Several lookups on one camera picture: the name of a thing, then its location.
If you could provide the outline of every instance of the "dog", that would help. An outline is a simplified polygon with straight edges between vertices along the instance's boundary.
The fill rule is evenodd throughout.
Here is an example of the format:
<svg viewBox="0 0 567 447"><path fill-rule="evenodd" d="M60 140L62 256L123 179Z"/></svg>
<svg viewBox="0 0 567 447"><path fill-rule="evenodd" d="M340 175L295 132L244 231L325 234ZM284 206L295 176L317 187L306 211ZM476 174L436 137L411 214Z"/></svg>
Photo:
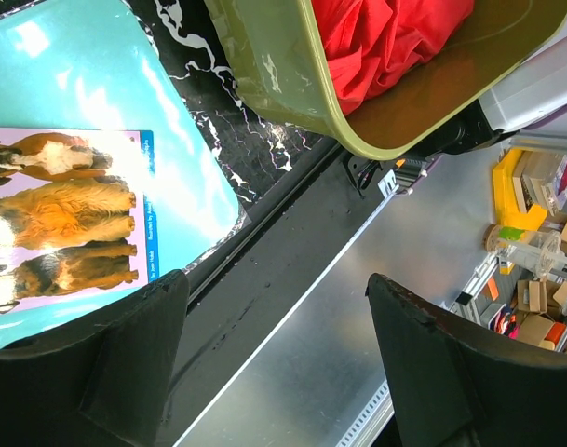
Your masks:
<svg viewBox="0 0 567 447"><path fill-rule="evenodd" d="M134 230L136 196L116 178L47 183L0 198L0 248L77 247Z"/></svg>
<svg viewBox="0 0 567 447"><path fill-rule="evenodd" d="M16 172L49 182L105 175L112 159L87 141L63 133L36 133L10 146L0 142L0 186Z"/></svg>
<svg viewBox="0 0 567 447"><path fill-rule="evenodd" d="M131 271L129 256L137 248L125 239L89 242L24 261L7 273L0 265L0 313L13 309L24 298L62 296L84 289L112 289L139 278Z"/></svg>

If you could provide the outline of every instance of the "black marble surface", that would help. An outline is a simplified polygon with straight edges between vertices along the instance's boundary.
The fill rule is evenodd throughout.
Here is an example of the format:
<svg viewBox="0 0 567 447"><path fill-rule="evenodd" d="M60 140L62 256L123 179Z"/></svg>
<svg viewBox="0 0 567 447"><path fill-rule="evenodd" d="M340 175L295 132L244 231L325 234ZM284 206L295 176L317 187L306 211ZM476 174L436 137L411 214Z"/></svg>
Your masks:
<svg viewBox="0 0 567 447"><path fill-rule="evenodd" d="M31 3L0 0L0 16ZM128 0L128 4L225 177L249 210L320 137L270 123L242 104L203 0Z"/></svg>

